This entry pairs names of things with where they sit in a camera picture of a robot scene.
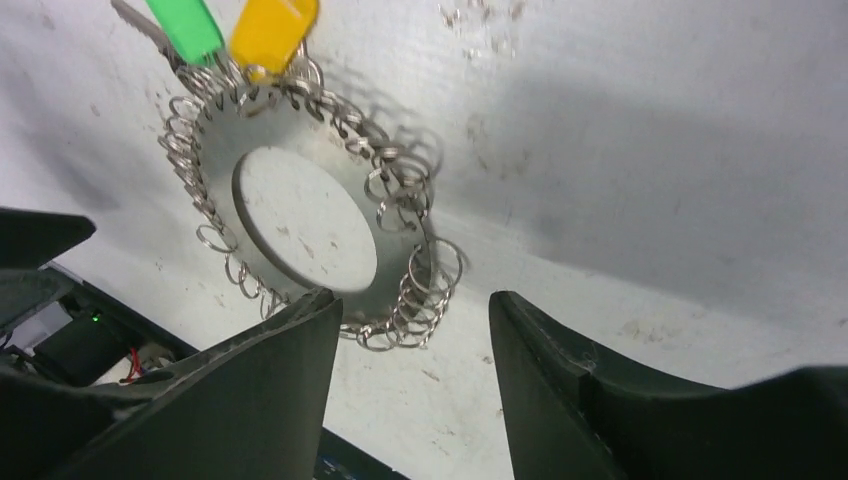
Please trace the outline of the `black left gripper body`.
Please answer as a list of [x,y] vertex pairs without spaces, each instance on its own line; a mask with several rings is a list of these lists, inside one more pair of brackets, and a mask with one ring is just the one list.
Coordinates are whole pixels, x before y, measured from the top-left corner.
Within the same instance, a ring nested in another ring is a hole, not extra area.
[[196,350],[86,281],[52,266],[60,254],[88,240],[95,226],[69,214],[1,210],[1,336],[57,306],[68,324],[32,354],[4,344],[33,372],[1,364],[1,392],[14,383],[60,397],[156,398],[198,376]]

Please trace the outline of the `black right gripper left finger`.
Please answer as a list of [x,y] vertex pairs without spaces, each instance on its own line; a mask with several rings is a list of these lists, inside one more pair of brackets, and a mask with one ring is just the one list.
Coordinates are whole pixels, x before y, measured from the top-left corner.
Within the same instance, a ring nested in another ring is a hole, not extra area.
[[5,479],[309,479],[343,303],[326,289],[128,384],[1,370]]

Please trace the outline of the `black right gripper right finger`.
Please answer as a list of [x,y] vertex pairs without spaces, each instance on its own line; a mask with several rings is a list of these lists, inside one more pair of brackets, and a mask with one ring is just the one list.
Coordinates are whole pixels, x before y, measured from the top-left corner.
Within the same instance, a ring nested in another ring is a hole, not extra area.
[[565,327],[517,293],[489,300],[518,479],[843,479],[847,370],[735,389],[686,380]]

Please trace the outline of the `metal ring disc with keyrings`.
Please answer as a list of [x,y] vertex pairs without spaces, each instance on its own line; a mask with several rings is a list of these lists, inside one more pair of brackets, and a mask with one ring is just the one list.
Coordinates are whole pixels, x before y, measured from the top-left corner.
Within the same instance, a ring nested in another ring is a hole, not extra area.
[[297,57],[281,75],[182,66],[160,145],[202,215],[198,239],[269,317],[314,288],[344,303],[340,334],[425,348],[463,274],[429,223],[435,171]]

